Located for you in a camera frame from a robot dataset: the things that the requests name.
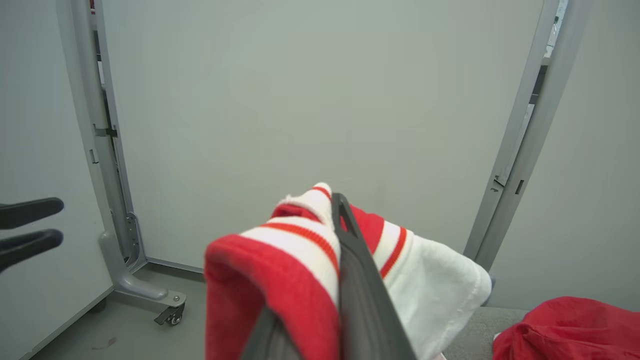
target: metal frame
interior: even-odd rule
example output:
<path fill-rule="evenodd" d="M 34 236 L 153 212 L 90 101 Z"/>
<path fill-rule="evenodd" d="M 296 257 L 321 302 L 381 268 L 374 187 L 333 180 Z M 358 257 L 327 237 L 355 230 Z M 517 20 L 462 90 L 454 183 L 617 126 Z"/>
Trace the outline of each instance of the metal frame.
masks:
<path fill-rule="evenodd" d="M 104 27 L 104 12 L 102 7 L 102 0 L 96 0 L 95 4 L 95 23 L 98 31 L 98 41 L 100 42 L 100 58 L 102 62 L 102 72 L 104 74 L 104 89 L 107 95 L 107 104 L 109 106 L 109 116 L 111 119 L 112 130 L 118 131 L 120 129 L 120 123 L 118 122 L 118 112 L 116 109 L 116 99 L 113 93 L 113 81 L 111 77 L 111 65 L 109 64 L 109 47 L 107 44 L 106 32 Z M 127 267 L 135 272 L 137 269 L 144 266 L 147 263 L 147 257 L 145 255 L 145 249 L 142 244 L 142 237 L 140 233 L 140 225 L 138 223 L 138 217 L 133 210 L 133 201 L 131 199 L 131 190 L 129 188 L 129 179 L 127 177 L 127 167 L 125 165 L 124 151 L 122 149 L 122 142 L 119 138 L 113 138 L 113 145 L 115 150 L 115 158 L 118 163 L 118 175 L 120 177 L 121 184 L 121 196 L 124 200 L 124 208 L 127 212 L 127 228 L 129 236 L 133 239 L 133 252 L 127 262 Z"/>
<path fill-rule="evenodd" d="M 518 93 L 516 94 L 511 109 L 509 122 L 504 131 L 504 137 L 502 138 L 500 149 L 496 155 L 491 176 L 484 190 L 484 196 L 480 203 L 476 220 L 471 228 L 469 239 L 463 252 L 468 258 L 474 259 L 476 257 L 498 202 L 502 197 L 503 186 L 501 184 L 504 184 L 510 177 L 509 173 L 506 173 L 506 169 L 510 165 L 514 152 L 518 152 L 518 145 L 522 138 L 521 130 L 529 105 L 529 99 L 533 93 L 538 72 L 540 71 L 540 66 L 542 65 L 545 51 L 547 50 L 547 42 L 554 25 L 559 3 L 559 0 L 545 0 L 542 4 L 542 11 L 540 11 L 540 18 L 538 19 L 536 32 L 531 42 L 531 50 L 529 50 L 529 57 L 524 67 L 522 81 L 520 82 L 520 87 L 518 87 Z"/>
<path fill-rule="evenodd" d="M 107 115 L 102 98 L 102 86 L 98 74 L 98 59 L 93 43 L 93 31 L 90 14 L 86 16 L 86 9 L 72 5 L 71 11 L 76 34 L 76 44 L 79 59 L 79 67 L 84 86 L 84 97 L 87 103 L 90 122 L 93 124 L 93 143 L 95 155 L 100 165 L 104 188 L 109 202 L 109 208 L 113 217 L 113 224 L 118 234 L 118 243 L 123 256 L 133 251 L 132 241 L 128 235 L 126 213 L 120 189 L 120 180 L 116 169 L 115 157 L 111 150 L 110 136 L 106 134 L 108 128 Z"/>
<path fill-rule="evenodd" d="M 115 220 L 114 216 L 112 216 L 112 205 L 125 199 L 122 197 L 120 188 L 115 186 L 120 181 L 115 171 L 115 164 L 104 160 L 104 158 L 113 160 L 114 154 L 111 151 L 111 146 L 110 144 L 108 144 L 109 146 L 104 146 L 104 142 L 100 139 L 104 137 L 101 136 L 100 131 L 96 131 L 97 129 L 105 129 L 105 127 L 100 126 L 106 124 L 106 115 L 102 99 L 102 86 L 98 77 L 97 58 L 92 43 L 93 29 L 91 27 L 89 3 L 85 0 L 58 0 L 57 11 L 74 106 L 78 114 L 78 125 L 83 145 L 86 149 L 85 155 L 89 164 L 93 189 L 98 200 L 102 221 L 104 222 L 105 231 L 98 241 L 104 262 L 113 281 L 113 289 L 119 293 L 168 306 L 169 309 L 163 313 L 168 314 L 166 319 L 159 317 L 156 322 L 162 324 L 166 320 L 175 320 L 171 322 L 171 324 L 175 325 L 179 322 L 178 316 L 182 316 L 187 296 L 183 293 L 139 280 L 133 276 L 132 269 L 137 270 L 147 262 L 141 247 L 139 247 L 138 258 L 127 264 L 125 264 L 120 252 L 116 237 L 116 234 L 120 234 L 117 231 L 117 227 L 114 226 Z M 97 19 L 100 24 L 101 17 L 98 16 Z M 115 109 L 111 107 L 111 104 L 109 104 L 109 109 L 115 114 Z M 113 167 L 102 166 L 101 162 Z M 122 174 L 123 164 L 118 164 L 121 166 L 120 173 Z M 127 239 L 135 238 L 139 235 L 137 218 L 133 212 L 128 212 L 126 217 L 121 216 L 118 220 L 126 224 L 123 236 Z"/>
<path fill-rule="evenodd" d="M 475 256 L 476 263 L 486 270 L 491 268 L 511 225 L 522 194 L 526 191 L 562 98 L 564 87 L 569 79 L 592 5 L 593 0 L 580 0 L 570 1 L 567 6 L 563 27 L 558 36 L 529 128 L 522 140 L 522 146 L 513 164 L 511 176 L 504 187 L 504 193 L 498 201 L 493 218 L 488 224 L 483 241 Z"/>

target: red and white striped sock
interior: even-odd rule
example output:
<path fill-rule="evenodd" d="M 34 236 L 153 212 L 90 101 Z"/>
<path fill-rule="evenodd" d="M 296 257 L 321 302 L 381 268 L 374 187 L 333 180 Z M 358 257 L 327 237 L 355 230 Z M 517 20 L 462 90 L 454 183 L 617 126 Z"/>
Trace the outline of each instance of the red and white striped sock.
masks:
<path fill-rule="evenodd" d="M 448 246 L 352 206 L 420 360 L 447 348 L 491 293 L 489 274 Z"/>
<path fill-rule="evenodd" d="M 283 200 L 265 224 L 208 246 L 207 359 L 237 359 L 265 303 L 305 359 L 339 358 L 340 244 L 330 199 L 318 184 Z"/>

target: gray table surface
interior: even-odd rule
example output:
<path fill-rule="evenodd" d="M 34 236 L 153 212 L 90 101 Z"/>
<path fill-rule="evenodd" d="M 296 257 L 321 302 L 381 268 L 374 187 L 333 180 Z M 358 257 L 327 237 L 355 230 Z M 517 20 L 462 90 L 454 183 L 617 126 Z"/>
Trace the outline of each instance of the gray table surface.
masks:
<path fill-rule="evenodd" d="M 493 355 L 493 336 L 522 320 L 524 310 L 481 307 L 443 352 L 447 360 L 485 360 Z"/>

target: red stripe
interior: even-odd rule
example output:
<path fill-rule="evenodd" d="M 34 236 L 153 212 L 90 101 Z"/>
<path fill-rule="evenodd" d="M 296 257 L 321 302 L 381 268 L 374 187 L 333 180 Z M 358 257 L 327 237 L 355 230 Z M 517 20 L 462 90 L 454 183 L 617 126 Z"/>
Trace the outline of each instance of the red stripe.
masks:
<path fill-rule="evenodd" d="M 327 189 L 321 188 L 320 186 L 314 186 L 311 188 L 311 190 L 318 190 L 319 192 L 322 192 L 324 196 L 326 196 L 326 198 L 331 201 L 331 194 L 329 193 L 329 191 L 327 191 Z"/>
<path fill-rule="evenodd" d="M 266 223 L 264 225 L 261 225 L 261 227 L 270 227 L 272 229 L 287 231 L 289 233 L 300 235 L 310 240 L 311 242 L 318 245 L 320 249 L 322 249 L 322 251 L 327 255 L 327 257 L 331 261 L 331 264 L 333 265 L 333 268 L 335 269 L 335 274 L 340 274 L 340 270 L 338 270 L 338 258 L 335 256 L 335 252 L 331 248 L 331 245 L 329 245 L 328 241 L 326 241 L 325 238 L 318 235 L 317 233 L 307 229 L 306 227 L 293 224 L 280 224 L 276 222 Z"/>
<path fill-rule="evenodd" d="M 402 248 L 404 246 L 405 240 L 406 240 L 406 229 L 404 227 L 400 227 L 400 236 L 398 237 L 398 243 L 396 244 L 394 251 L 391 253 L 391 256 L 389 256 L 389 258 L 387 259 L 385 266 L 383 266 L 382 270 L 380 270 L 380 275 L 382 275 L 383 279 L 385 278 L 385 276 L 387 276 L 389 271 L 391 271 L 391 268 L 394 267 L 394 264 L 398 260 L 398 257 L 402 252 Z"/>

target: gray metal stand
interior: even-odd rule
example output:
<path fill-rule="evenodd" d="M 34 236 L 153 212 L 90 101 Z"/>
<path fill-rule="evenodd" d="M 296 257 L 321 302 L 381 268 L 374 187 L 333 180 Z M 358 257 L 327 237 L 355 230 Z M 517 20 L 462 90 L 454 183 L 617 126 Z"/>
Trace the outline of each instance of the gray metal stand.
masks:
<path fill-rule="evenodd" d="M 156 318 L 156 322 L 160 325 L 165 322 L 177 325 L 182 320 L 182 311 L 187 295 L 161 288 L 133 276 L 122 261 L 118 240 L 111 231 L 104 231 L 98 242 L 115 291 L 167 305 L 167 309 Z"/>
<path fill-rule="evenodd" d="M 74 83 L 81 85 L 72 88 L 74 102 L 77 102 L 75 104 L 77 108 L 86 112 L 90 121 L 90 124 L 79 123 L 79 125 L 81 129 L 88 127 L 93 130 L 93 136 L 83 137 L 83 144 L 91 154 L 92 163 L 100 165 L 99 172 L 92 173 L 92 180 L 107 230 L 99 236 L 98 241 L 114 290 L 167 306 L 166 310 L 156 318 L 156 322 L 160 325 L 165 322 L 177 325 L 182 320 L 187 295 L 142 281 L 132 274 L 147 262 L 147 258 L 140 242 L 138 219 L 130 205 L 131 198 L 124 190 L 125 187 L 128 189 L 128 186 L 121 179 L 124 173 L 124 160 L 116 155 L 111 144 L 115 133 L 109 128 L 102 96 L 89 2 L 60 0 L 60 15 L 63 19 L 71 20 L 68 23 L 71 23 L 73 28 L 73 31 L 65 32 L 68 35 L 68 41 L 65 42 L 65 57 L 68 68 L 79 70 L 76 71 L 78 77 L 75 78 L 77 81 Z M 106 40 L 101 48 L 106 52 Z M 108 87 L 112 92 L 110 79 Z M 115 117 L 116 112 L 114 108 L 111 109 L 112 104 L 108 106 Z M 126 264 L 124 257 L 129 258 Z"/>

